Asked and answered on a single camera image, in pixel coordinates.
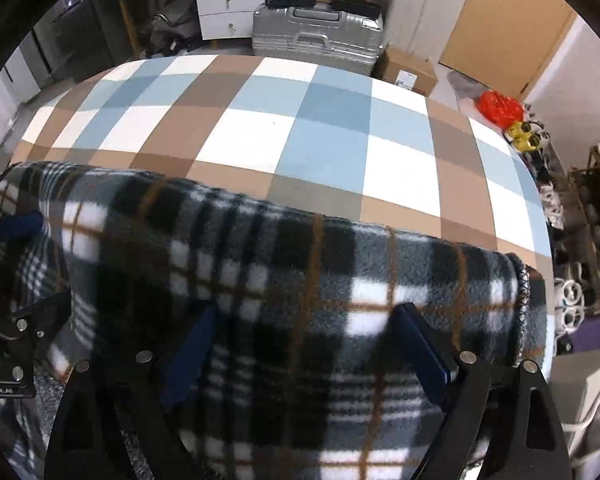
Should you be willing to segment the silver suitcase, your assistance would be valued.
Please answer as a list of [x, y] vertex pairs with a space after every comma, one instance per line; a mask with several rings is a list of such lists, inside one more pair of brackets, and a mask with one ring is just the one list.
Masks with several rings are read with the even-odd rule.
[[254, 53], [314, 63], [368, 76], [384, 50], [384, 20], [336, 11], [326, 3], [313, 8], [270, 9], [253, 13]]

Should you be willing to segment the white storage cabinet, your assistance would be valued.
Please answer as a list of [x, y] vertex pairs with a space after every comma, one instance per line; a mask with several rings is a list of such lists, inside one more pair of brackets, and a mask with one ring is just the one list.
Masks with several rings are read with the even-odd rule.
[[388, 44], [436, 64], [466, 0], [390, 0], [385, 21]]

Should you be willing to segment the dark plaid fleece garment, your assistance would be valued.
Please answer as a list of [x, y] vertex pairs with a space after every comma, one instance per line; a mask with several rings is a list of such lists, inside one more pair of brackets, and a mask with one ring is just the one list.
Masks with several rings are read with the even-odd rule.
[[0, 214], [42, 231], [0, 243], [0, 312], [70, 290], [68, 321], [32, 401], [0, 400], [0, 447], [38, 479], [73, 367], [134, 324], [155, 341], [204, 301], [204, 364], [164, 397], [178, 432], [223, 479], [406, 479], [441, 412], [389, 346], [397, 304], [458, 348], [516, 365], [541, 353], [545, 288], [515, 254], [325, 217], [143, 170], [23, 162]]

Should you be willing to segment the red plastic bag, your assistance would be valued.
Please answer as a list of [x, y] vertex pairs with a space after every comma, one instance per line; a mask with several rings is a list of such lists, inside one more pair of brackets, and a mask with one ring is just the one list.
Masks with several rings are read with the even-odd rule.
[[524, 120], [524, 108], [515, 99], [494, 90], [486, 90], [478, 97], [477, 110], [492, 124], [503, 130], [514, 122]]

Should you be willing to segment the yellow shoes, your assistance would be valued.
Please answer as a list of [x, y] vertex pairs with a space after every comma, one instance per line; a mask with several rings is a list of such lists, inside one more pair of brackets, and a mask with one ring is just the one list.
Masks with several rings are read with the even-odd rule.
[[537, 151], [542, 145], [540, 122], [513, 122], [504, 132], [507, 142], [519, 153]]

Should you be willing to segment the wooden door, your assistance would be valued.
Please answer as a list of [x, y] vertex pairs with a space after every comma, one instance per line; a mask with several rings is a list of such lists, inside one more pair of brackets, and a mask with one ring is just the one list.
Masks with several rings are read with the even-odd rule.
[[440, 63], [521, 99], [575, 19], [565, 0], [466, 0]]

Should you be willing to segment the checkered bed sheet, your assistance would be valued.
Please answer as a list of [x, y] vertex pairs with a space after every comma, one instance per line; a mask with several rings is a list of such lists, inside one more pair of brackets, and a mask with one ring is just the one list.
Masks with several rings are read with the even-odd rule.
[[325, 217], [515, 254], [545, 288], [550, 240], [524, 163], [494, 130], [395, 84], [241, 55], [127, 62], [40, 107], [9, 167], [143, 170]]

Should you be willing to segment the cardboard box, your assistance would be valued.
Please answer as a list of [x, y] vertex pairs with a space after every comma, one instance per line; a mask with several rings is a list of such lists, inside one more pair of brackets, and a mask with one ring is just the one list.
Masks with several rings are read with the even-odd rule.
[[378, 58], [373, 77], [421, 96], [430, 96], [438, 83], [434, 66], [430, 62], [407, 54], [391, 44]]

